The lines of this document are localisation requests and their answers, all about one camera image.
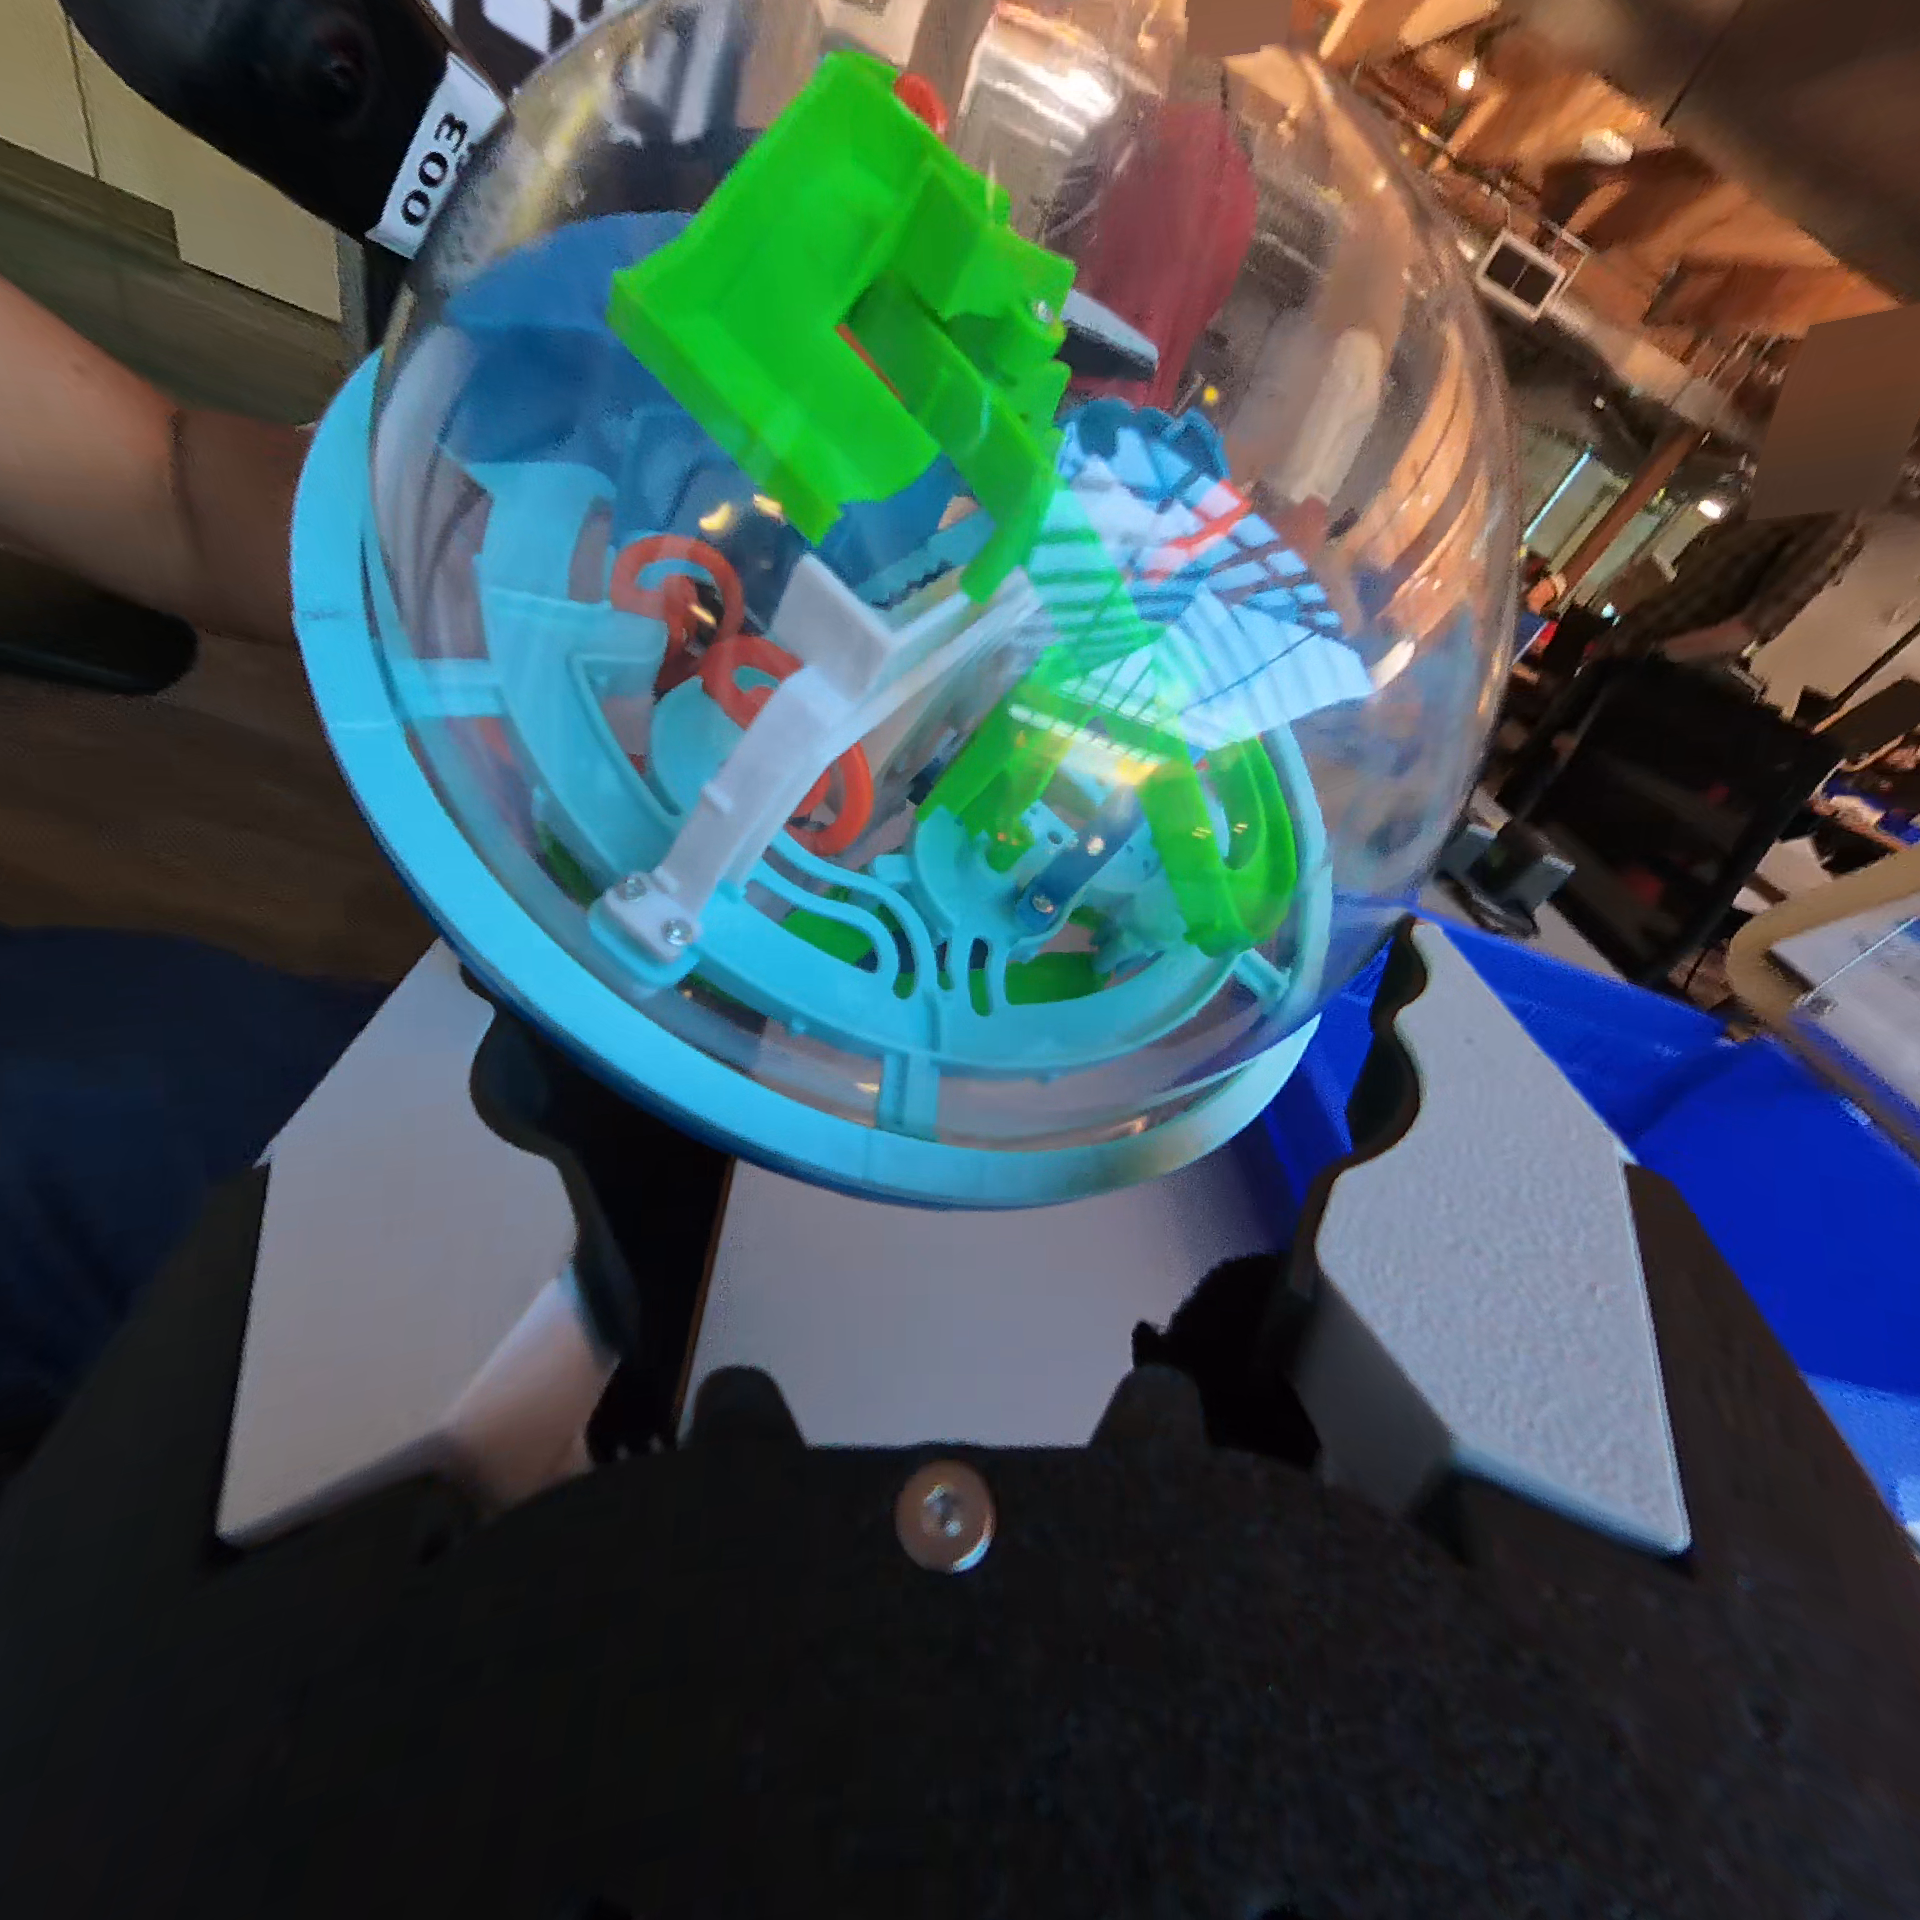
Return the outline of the person's left forearm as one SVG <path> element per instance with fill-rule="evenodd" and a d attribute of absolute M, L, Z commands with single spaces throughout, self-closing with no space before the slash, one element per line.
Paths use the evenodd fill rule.
<path fill-rule="evenodd" d="M 315 422 L 185 404 L 3 284 L 3 546 L 201 634 L 297 643 Z"/>

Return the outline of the blue plastic bin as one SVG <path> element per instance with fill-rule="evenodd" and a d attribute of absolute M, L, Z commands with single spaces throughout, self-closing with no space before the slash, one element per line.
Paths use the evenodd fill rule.
<path fill-rule="evenodd" d="M 1678 1192 L 1809 1382 L 1814 1417 L 1915 1532 L 1915 1164 L 1783 1044 L 1730 1040 L 1707 1016 L 1533 948 L 1436 921 L 1501 1006 L 1623 1142 L 1633 1172 Z M 1313 1320 L 1294 1243 L 1315 1189 L 1353 1152 L 1353 1092 L 1388 954 L 1337 989 L 1306 1033 L 1263 1141 L 1287 1208 L 1303 1304 L 1279 1308 L 1284 1452 L 1319 1469 L 1290 1364 Z M 1679 1334 L 1658 1332 L 1678 1454 Z M 1689 1523 L 1705 1507 L 1686 1488 Z"/>

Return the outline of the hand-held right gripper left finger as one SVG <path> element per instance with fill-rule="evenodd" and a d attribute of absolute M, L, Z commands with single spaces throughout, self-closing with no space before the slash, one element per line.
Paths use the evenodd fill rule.
<path fill-rule="evenodd" d="M 559 1172 L 473 1107 L 494 1013 L 433 945 L 263 1157 L 223 1544 L 421 1474 L 498 1514 L 590 1469 L 617 1360 Z"/>

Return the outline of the person's blue jeans leg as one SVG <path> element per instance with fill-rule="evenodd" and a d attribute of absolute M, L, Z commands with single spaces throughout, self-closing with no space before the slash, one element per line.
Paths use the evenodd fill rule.
<path fill-rule="evenodd" d="M 389 995 L 175 934 L 5 925 L 5 1472 Z"/>

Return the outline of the clear plastic maze ball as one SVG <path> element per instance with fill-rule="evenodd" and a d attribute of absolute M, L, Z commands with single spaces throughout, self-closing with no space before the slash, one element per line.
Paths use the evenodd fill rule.
<path fill-rule="evenodd" d="M 1433 185 L 1287 10 L 631 5 L 515 86 L 330 404 L 295 625 L 377 843 L 617 1091 L 845 1194 L 1149 1180 L 1413 906 L 1515 656 Z M 1050 248 L 1223 108 L 1172 410 Z"/>

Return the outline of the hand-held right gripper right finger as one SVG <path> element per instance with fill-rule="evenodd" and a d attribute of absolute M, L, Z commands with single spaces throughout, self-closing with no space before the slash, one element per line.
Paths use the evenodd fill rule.
<path fill-rule="evenodd" d="M 1397 1517 L 1485 1482 L 1685 1554 L 1623 1142 L 1433 921 L 1393 942 L 1372 1026 L 1351 1155 L 1294 1243 L 1319 1472 Z"/>

